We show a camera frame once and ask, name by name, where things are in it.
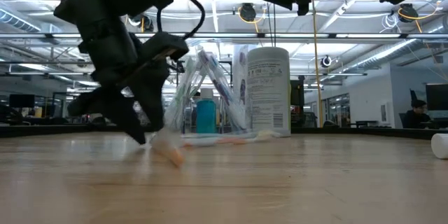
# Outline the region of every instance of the plastic bag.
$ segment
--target plastic bag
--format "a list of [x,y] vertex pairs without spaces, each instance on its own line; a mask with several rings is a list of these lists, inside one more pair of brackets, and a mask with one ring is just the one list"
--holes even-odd
[[201,71],[197,71],[201,69],[201,66],[193,59],[187,60],[184,69],[185,73],[181,75],[176,93],[165,110],[165,125],[171,130],[181,130],[183,124],[183,108],[199,89],[205,78],[204,73],[201,75]]
[[281,133],[272,130],[244,130],[229,134],[185,134],[182,140],[184,147],[205,147],[217,144],[251,144],[281,136]]
[[207,75],[210,77],[211,82],[215,85],[218,93],[223,98],[225,109],[232,124],[236,127],[237,131],[245,130],[246,120],[244,108],[239,101],[235,99],[232,88],[230,88],[223,70],[219,67],[219,62],[211,53],[205,52],[202,48],[199,48],[197,56]]

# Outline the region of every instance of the person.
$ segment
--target person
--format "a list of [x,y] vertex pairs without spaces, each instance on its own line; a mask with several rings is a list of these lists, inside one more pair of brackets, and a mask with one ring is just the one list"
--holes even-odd
[[421,100],[412,101],[412,110],[406,112],[403,118],[403,128],[405,129],[424,129],[423,123],[431,121],[429,115],[425,114],[426,102]]

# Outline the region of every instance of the desk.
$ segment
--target desk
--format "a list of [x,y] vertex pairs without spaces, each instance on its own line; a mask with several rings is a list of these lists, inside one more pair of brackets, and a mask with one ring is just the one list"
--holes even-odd
[[2,223],[445,224],[448,162],[429,141],[301,134],[185,150],[124,134],[0,139]]
[[362,120],[362,121],[356,121],[356,123],[351,123],[350,125],[355,125],[357,129],[360,127],[374,127],[378,126],[378,121]]
[[439,128],[448,127],[448,118],[434,118],[432,121],[436,123]]

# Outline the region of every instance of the blue bottle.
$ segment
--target blue bottle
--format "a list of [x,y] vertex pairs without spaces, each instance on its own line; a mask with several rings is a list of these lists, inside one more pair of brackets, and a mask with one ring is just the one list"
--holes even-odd
[[196,133],[216,133],[216,104],[212,88],[201,88],[201,100],[197,102],[196,112]]

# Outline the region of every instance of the black cable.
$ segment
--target black cable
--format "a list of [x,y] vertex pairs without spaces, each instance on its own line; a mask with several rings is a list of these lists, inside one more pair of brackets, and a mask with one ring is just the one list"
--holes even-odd
[[157,32],[163,32],[163,30],[162,30],[162,9],[157,9]]
[[193,37],[193,35],[195,35],[195,33],[199,30],[199,28],[201,28],[202,24],[204,24],[204,21],[205,21],[205,10],[204,10],[204,7],[202,6],[202,4],[200,2],[198,2],[197,0],[190,0],[190,1],[192,1],[196,5],[196,7],[201,11],[201,19],[199,20],[199,23],[196,25],[196,27],[192,31],[188,32],[187,34],[185,34],[183,36],[183,39],[188,39],[188,38]]
[[277,47],[277,21],[275,14],[275,4],[274,4],[274,46]]
[[267,17],[269,19],[269,33],[271,34],[271,44],[274,47],[274,39],[272,38],[272,28],[271,28],[271,13],[269,12],[270,5],[267,5]]

